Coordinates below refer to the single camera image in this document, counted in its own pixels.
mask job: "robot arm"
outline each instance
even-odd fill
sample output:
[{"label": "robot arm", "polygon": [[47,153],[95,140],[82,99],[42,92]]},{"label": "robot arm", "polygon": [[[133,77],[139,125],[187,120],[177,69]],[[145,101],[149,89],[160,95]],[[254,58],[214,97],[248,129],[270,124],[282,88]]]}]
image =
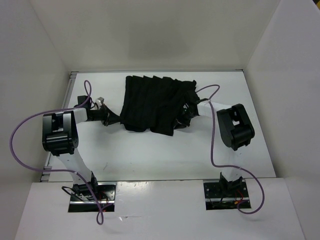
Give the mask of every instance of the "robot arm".
[{"label": "robot arm", "polygon": [[[82,104],[87,96],[79,96],[78,104]],[[120,117],[113,113],[102,97],[96,100],[98,110],[91,110],[89,102],[83,108],[75,108],[59,113],[49,113],[42,118],[42,145],[60,159],[66,169],[80,173],[89,183],[94,193],[98,192],[95,175],[85,165],[77,147],[79,144],[77,124],[86,121],[101,121],[105,126],[119,122]],[[90,192],[84,182],[75,174],[71,174],[73,189],[77,195],[90,198]]]},{"label": "robot arm", "polygon": [[[218,131],[225,146],[231,148],[228,163],[241,167],[243,165],[243,152],[255,136],[255,130],[251,124],[245,107],[242,104],[234,106],[212,102],[214,114],[217,117]],[[200,102],[197,105],[198,115],[212,118],[211,106],[208,102]],[[220,173],[220,186],[222,192],[236,190],[242,182],[242,171],[239,168],[224,167]]]}]

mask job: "robotic arm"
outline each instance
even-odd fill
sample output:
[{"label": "robotic arm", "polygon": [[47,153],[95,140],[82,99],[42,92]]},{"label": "robotic arm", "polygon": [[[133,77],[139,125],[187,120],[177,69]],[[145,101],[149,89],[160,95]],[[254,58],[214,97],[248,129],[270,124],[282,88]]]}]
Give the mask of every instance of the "robotic arm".
[{"label": "robotic arm", "polygon": [[[195,92],[189,91],[185,96],[185,105],[179,113],[175,129],[186,128],[191,119],[196,116],[212,118],[209,99],[200,99]],[[255,130],[251,124],[245,107],[242,104],[234,106],[211,102],[214,116],[218,122],[217,130],[220,132],[224,145],[230,148],[229,161],[224,164],[239,166],[243,164],[243,151],[255,136]],[[224,167],[220,173],[220,188],[223,193],[234,192],[242,182],[242,171],[236,167]]]},{"label": "robotic arm", "polygon": [[[78,105],[86,100],[87,96],[78,96]],[[91,110],[91,102],[83,108],[60,113],[49,113],[42,118],[42,145],[44,150],[60,159],[66,169],[80,173],[91,186],[95,194],[98,193],[98,182],[94,173],[85,165],[77,147],[79,144],[77,124],[87,121],[101,121],[105,126],[119,122],[120,117],[113,113],[99,97],[95,103],[98,110]],[[83,195],[91,199],[90,191],[84,182],[75,174],[73,190],[78,196]]]}]

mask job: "red wire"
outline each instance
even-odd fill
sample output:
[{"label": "red wire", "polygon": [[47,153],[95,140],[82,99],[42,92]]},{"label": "red wire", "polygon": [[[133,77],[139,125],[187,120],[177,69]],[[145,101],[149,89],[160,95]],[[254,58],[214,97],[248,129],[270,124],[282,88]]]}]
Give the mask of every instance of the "red wire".
[{"label": "red wire", "polygon": [[239,189],[236,190],[240,195],[241,195],[241,199],[240,199],[240,202],[244,199],[244,195],[242,194],[242,192],[240,192]]}]

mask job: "white tabletop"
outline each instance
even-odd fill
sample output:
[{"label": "white tabletop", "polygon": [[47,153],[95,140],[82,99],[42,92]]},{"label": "white tabletop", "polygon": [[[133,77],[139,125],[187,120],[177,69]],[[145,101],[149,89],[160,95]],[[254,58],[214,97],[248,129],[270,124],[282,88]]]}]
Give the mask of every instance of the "white tabletop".
[{"label": "white tabletop", "polygon": [[[101,226],[96,212],[68,213],[61,186],[71,182],[33,183],[15,240],[303,240],[285,181],[260,181],[265,204],[253,215],[206,210],[202,180],[118,182],[115,210]],[[246,183],[255,209],[261,190],[253,179]]]},{"label": "white tabletop", "polygon": [[[259,178],[275,177],[275,171],[267,150],[258,117],[243,72],[104,72],[78,73],[68,106],[77,104],[77,96],[85,95],[84,80],[92,85],[92,99],[104,98],[104,103],[120,114],[124,103],[126,76],[171,77],[181,81],[196,80],[197,89],[219,84],[220,90],[214,102],[226,105],[243,104],[255,130],[251,144],[243,151],[243,167]],[[207,88],[198,95],[207,98],[215,88]],[[217,179],[220,169],[210,161],[212,120],[195,117],[191,126],[174,131],[173,136],[153,133],[129,132],[119,123],[103,126],[97,122],[77,125],[78,150],[98,181],[141,180],[195,180]],[[217,164],[228,162],[231,148],[222,143],[217,130],[214,143],[214,159]],[[52,169],[64,169],[64,165],[51,157]],[[67,173],[51,173],[50,182],[68,182]]]}]

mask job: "black garment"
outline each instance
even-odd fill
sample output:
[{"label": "black garment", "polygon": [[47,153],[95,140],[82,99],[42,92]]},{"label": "black garment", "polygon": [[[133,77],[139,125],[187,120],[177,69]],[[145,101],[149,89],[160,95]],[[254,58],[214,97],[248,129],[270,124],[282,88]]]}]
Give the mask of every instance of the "black garment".
[{"label": "black garment", "polygon": [[150,129],[173,136],[177,117],[186,104],[185,96],[189,91],[195,95],[196,84],[170,77],[127,76],[121,124],[129,131]]}]

